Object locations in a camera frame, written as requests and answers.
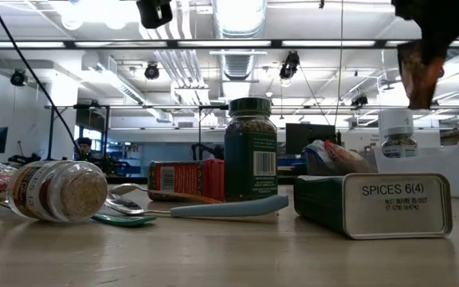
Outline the right arm's black gripper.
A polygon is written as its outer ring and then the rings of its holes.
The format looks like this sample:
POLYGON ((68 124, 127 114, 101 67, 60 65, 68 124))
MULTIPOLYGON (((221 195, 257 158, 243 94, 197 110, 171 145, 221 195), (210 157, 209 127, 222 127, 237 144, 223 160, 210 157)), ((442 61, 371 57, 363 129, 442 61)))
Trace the right arm's black gripper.
POLYGON ((459 0, 390 0, 397 17, 415 21, 422 30, 423 60, 445 57, 459 37, 459 0))

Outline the brown snack packet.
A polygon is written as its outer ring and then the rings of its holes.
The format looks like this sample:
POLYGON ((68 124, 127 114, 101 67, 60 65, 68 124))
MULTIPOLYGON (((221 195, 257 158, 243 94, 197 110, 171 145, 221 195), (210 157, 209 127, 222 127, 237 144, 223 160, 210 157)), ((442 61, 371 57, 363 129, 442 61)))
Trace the brown snack packet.
POLYGON ((408 109, 430 109, 447 49, 447 45, 426 44, 423 40, 398 45, 398 70, 409 99, 408 109))

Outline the spice jar with white lid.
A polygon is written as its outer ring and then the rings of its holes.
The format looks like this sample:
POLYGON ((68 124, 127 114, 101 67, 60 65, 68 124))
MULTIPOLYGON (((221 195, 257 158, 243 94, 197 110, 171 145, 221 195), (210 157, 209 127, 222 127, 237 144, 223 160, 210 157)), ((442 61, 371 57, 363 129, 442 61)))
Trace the spice jar with white lid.
POLYGON ((379 113, 381 151, 387 158, 408 158, 418 154, 413 115, 409 109, 387 109, 379 113))

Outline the red ramen noodle packet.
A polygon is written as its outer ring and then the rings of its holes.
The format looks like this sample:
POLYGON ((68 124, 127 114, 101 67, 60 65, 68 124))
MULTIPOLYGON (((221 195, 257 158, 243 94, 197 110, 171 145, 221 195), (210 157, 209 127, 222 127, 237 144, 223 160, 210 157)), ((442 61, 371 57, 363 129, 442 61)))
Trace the red ramen noodle packet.
POLYGON ((375 169, 361 155, 347 150, 329 140, 324 141, 324 150, 332 161, 329 167, 331 167, 337 175, 375 172, 375 169))

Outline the blue and white snack packet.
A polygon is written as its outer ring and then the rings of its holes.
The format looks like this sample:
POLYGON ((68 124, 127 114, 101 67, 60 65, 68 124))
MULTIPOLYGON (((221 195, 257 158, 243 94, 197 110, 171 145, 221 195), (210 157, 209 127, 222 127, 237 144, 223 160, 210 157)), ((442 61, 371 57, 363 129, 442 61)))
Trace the blue and white snack packet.
POLYGON ((304 147, 302 152, 316 154, 324 162, 330 159, 328 153, 325 150, 323 140, 314 140, 312 143, 304 147))

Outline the spice jar with green lid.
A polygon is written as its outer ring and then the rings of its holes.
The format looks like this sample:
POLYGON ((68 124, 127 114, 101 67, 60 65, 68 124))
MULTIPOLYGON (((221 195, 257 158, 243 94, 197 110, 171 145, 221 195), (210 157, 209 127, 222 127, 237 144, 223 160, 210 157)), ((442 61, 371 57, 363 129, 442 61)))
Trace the spice jar with green lid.
POLYGON ((244 97, 229 102, 224 136, 225 198, 228 202, 277 194, 277 127, 272 102, 244 97))

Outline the red smoked paprika tin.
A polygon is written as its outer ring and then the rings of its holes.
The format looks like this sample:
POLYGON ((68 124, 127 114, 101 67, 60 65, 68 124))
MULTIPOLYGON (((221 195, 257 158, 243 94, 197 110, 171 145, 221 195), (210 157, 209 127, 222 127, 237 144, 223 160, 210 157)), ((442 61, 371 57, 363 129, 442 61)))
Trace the red smoked paprika tin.
MULTIPOLYGON (((220 159, 198 161, 153 161, 147 172, 147 188, 217 199, 225 202, 225 168, 220 159)), ((193 201, 148 194, 153 201, 193 201)))

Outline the silver spoon with orange handle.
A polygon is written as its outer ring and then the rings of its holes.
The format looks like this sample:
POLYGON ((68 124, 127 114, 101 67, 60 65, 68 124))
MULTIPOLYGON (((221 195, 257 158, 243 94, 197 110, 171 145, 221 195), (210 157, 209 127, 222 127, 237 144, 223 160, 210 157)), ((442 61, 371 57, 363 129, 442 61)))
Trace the silver spoon with orange handle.
POLYGON ((109 192, 116 194, 116 195, 125 195, 134 190, 144 191, 144 192, 147 192, 148 194, 154 194, 154 195, 165 195, 165 196, 169 196, 173 198, 189 199, 189 200, 193 200, 196 202, 211 203, 211 204, 222 203, 222 201, 220 200, 204 197, 201 195, 191 195, 191 194, 183 194, 183 193, 176 193, 176 192, 169 192, 169 191, 148 190, 147 188, 141 187, 140 185, 135 184, 135 183, 123 183, 123 184, 114 186, 112 189, 109 190, 109 192))

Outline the gold spoon with green handle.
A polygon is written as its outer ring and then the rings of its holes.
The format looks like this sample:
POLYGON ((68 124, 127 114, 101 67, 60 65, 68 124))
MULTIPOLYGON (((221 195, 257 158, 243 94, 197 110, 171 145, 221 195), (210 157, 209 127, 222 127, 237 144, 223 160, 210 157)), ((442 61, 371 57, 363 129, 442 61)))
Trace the gold spoon with green handle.
POLYGON ((156 220, 156 217, 150 215, 125 216, 114 214, 94 214, 92 216, 92 220, 109 226, 137 228, 153 223, 156 220))

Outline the small clear spice jar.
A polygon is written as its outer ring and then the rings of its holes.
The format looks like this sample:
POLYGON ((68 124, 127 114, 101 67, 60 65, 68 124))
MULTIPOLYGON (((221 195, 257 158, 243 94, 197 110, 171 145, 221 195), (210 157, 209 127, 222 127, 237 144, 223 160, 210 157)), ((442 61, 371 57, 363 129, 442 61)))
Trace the small clear spice jar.
POLYGON ((22 217, 48 222, 84 222, 108 196, 105 174, 85 161, 37 161, 10 178, 6 202, 22 217))

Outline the white plastic bin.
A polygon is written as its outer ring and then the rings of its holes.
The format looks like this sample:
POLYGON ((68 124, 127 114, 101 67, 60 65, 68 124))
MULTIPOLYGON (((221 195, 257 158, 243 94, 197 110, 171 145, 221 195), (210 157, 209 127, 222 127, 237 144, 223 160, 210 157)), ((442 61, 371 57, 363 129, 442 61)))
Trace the white plastic bin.
POLYGON ((450 183, 451 195, 459 199, 459 141, 455 146, 424 147, 415 157, 388 158, 375 149, 375 161, 381 173, 438 173, 450 183))

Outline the large black monitor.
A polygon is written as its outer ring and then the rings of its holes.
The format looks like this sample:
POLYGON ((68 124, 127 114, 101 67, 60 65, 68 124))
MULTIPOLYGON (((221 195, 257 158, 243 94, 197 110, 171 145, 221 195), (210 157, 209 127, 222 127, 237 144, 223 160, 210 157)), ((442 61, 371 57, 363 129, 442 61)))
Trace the large black monitor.
POLYGON ((319 124, 286 124, 285 147, 287 155, 300 155, 302 149, 315 140, 330 140, 341 144, 341 133, 335 126, 319 124))

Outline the green spice tin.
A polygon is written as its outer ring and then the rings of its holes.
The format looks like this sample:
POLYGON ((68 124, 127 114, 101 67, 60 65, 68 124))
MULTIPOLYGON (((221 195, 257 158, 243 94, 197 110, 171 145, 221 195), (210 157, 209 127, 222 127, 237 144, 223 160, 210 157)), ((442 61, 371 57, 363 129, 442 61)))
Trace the green spice tin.
POLYGON ((444 238, 453 229, 448 179, 426 173, 300 175, 297 214, 355 240, 444 238))

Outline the dark grey translucent bin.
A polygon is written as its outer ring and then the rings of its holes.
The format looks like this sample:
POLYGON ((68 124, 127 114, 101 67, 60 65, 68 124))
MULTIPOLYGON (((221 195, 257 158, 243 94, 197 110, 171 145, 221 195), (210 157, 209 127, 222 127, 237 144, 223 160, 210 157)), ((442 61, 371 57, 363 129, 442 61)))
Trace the dark grey translucent bin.
POLYGON ((315 176, 342 176, 342 175, 337 175, 334 170, 329 167, 329 164, 331 163, 331 160, 328 160, 324 162, 322 159, 320 159, 316 154, 313 153, 304 153, 302 152, 302 156, 305 158, 306 161, 306 168, 307 168, 307 173, 309 175, 315 175, 315 176))

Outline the silver ventilation duct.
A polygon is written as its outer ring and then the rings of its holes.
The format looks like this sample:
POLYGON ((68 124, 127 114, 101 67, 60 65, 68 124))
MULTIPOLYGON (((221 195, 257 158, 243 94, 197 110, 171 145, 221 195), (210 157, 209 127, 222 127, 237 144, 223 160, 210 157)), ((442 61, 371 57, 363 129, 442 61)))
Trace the silver ventilation duct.
MULTIPOLYGON (((211 0, 217 38, 258 39, 263 36, 267 0, 211 0)), ((248 97, 256 56, 252 49, 224 50, 219 56, 222 95, 227 100, 248 97)))

